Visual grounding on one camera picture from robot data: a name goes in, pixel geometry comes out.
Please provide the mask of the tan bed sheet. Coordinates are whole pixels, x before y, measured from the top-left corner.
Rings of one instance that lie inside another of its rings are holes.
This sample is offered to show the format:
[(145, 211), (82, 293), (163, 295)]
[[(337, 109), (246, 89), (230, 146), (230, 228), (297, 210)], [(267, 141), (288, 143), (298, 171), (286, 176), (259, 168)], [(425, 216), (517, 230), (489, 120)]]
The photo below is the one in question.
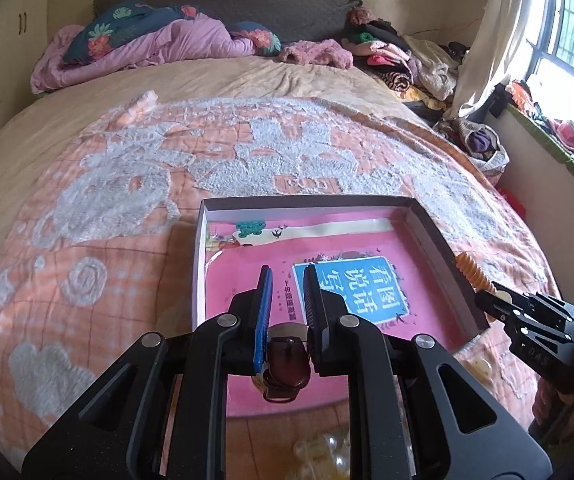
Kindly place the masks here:
[(360, 70), (268, 58), (182, 61), (124, 70), (43, 96), (0, 129), (0, 245), (31, 185), (87, 125), (147, 90), (160, 101), (321, 98), (395, 122), (419, 119)]

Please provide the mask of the floral laundry bag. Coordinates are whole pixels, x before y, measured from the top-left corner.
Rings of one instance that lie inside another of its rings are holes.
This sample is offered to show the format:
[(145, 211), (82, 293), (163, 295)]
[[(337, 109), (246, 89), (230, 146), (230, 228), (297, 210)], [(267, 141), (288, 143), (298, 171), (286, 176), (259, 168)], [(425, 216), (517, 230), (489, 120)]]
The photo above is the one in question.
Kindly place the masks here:
[(510, 156), (496, 132), (485, 124), (458, 118), (449, 122), (451, 136), (470, 161), (493, 185), (510, 163)]

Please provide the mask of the shallow cardboard box tray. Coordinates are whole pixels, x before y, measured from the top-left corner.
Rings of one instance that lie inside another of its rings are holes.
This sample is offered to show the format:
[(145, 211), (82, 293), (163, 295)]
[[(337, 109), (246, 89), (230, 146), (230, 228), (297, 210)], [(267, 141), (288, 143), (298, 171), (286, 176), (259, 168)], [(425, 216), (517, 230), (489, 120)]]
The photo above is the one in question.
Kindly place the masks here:
[(454, 254), (409, 197), (368, 195), (210, 198), (197, 223), (191, 322), (224, 312), (234, 295), (272, 271), (271, 322), (305, 320), (303, 278), (384, 333), (434, 336), (452, 352), (489, 324)]

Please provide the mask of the dark grey headboard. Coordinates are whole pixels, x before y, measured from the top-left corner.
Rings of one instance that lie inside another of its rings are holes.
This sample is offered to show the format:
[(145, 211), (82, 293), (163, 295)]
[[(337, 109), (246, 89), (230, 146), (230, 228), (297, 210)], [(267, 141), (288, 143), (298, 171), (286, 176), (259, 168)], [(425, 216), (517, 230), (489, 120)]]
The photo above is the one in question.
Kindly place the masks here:
[[(93, 0), (99, 15), (124, 0)], [(255, 22), (270, 29), (284, 44), (300, 40), (338, 39), (348, 13), (363, 0), (140, 0), (150, 6), (195, 4), (227, 26)]]

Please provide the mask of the cream curtain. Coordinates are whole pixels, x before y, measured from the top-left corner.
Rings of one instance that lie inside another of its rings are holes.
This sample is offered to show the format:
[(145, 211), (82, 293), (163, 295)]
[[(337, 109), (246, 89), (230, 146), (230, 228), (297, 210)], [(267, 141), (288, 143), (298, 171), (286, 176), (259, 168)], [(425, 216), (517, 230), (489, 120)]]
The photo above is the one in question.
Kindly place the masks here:
[(480, 110), (500, 82), (527, 68), (527, 40), (539, 35), (544, 0), (487, 0), (473, 45), (458, 70), (447, 118)]

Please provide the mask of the clothes on window sill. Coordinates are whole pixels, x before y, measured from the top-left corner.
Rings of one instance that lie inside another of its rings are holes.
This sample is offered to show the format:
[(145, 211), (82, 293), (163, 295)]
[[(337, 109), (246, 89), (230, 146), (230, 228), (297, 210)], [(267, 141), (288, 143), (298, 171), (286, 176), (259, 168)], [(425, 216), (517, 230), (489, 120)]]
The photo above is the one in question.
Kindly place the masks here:
[(522, 81), (512, 80), (503, 90), (510, 100), (508, 110), (519, 124), (574, 177), (574, 122), (546, 117)]

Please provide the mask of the pink children's book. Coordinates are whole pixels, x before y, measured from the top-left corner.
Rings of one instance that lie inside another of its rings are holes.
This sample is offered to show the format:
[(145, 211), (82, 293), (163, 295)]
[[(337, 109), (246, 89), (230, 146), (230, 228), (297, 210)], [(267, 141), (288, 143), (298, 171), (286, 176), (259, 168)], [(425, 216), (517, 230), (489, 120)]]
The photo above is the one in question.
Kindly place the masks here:
[(425, 334), (461, 350), (479, 332), (473, 295), (452, 249), (415, 200), (345, 207), (203, 206), (198, 217), (193, 321), (250, 292), (270, 312), (251, 352), (270, 361), (276, 339), (300, 339), (311, 367), (336, 358), (344, 316), (388, 336)]

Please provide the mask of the dark floral pillow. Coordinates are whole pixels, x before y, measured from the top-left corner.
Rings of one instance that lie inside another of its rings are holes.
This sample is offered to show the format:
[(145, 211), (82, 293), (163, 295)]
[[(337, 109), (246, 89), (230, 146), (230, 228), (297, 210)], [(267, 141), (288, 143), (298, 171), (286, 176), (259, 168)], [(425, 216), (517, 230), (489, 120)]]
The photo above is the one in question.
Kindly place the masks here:
[(198, 6), (159, 6), (124, 0), (91, 21), (76, 35), (63, 55), (66, 65), (88, 65), (132, 40), (157, 32), (177, 20), (197, 18)]

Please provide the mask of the pile of clothes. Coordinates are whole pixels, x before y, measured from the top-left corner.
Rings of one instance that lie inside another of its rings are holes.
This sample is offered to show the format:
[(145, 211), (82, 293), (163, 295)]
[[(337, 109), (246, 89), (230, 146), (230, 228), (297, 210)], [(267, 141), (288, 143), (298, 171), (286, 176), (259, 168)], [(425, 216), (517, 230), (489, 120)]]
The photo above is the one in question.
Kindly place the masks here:
[(436, 44), (401, 35), (363, 6), (349, 11), (341, 44), (352, 53), (355, 66), (399, 100), (420, 102), (431, 110), (445, 110), (452, 103), (458, 72), (470, 50), (457, 41)]

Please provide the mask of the orange white patterned quilt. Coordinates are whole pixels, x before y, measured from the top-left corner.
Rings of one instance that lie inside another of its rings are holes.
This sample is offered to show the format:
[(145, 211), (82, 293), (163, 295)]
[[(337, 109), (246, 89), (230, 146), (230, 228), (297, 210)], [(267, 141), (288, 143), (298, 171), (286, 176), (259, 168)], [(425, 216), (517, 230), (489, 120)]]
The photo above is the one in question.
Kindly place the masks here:
[(401, 106), (147, 92), (74, 130), (2, 244), (2, 454), (20, 465), (137, 336), (183, 330), (202, 200), (337, 194), (413, 197), (491, 278), (557, 291), (525, 222)]

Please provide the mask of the red plastic box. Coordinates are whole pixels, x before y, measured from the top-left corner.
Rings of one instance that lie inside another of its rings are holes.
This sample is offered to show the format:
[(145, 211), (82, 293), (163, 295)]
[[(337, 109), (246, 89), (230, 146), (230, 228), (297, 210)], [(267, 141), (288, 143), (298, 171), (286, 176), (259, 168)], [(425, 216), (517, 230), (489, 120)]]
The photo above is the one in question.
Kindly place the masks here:
[(504, 188), (497, 188), (496, 191), (504, 198), (505, 202), (512, 207), (512, 209), (519, 215), (522, 220), (526, 219), (526, 208), (522, 203), (517, 200), (517, 198), (510, 192), (504, 190)]

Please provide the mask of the pink purple duvet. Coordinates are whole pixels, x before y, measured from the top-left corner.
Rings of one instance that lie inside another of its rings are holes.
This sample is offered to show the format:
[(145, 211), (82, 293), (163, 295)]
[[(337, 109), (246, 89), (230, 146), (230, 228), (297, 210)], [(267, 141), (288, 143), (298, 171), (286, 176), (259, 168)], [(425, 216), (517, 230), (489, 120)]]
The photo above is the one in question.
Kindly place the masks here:
[(63, 55), (82, 30), (80, 25), (66, 25), (58, 30), (32, 70), (32, 93), (83, 84), (128, 68), (202, 58), (245, 58), (255, 54), (255, 45), (250, 39), (229, 35), (221, 21), (200, 13), (195, 20), (177, 20), (140, 36), (88, 65), (66, 65)]

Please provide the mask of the pink fluffy garment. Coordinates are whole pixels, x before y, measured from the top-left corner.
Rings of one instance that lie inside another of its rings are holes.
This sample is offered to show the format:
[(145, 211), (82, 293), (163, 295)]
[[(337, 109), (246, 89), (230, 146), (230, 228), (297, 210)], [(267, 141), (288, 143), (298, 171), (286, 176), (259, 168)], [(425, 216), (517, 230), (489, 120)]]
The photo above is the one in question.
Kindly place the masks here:
[(331, 66), (339, 70), (350, 70), (353, 67), (352, 53), (334, 39), (294, 42), (283, 47), (278, 59), (297, 65)]

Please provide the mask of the red strap wristwatch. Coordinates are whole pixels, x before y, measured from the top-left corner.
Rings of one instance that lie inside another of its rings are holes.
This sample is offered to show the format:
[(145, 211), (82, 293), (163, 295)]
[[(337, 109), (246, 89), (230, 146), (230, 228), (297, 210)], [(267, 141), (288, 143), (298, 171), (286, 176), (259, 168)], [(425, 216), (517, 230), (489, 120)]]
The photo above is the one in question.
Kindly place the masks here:
[(308, 327), (286, 322), (271, 326), (265, 361), (252, 382), (266, 402), (284, 404), (296, 400), (311, 379)]

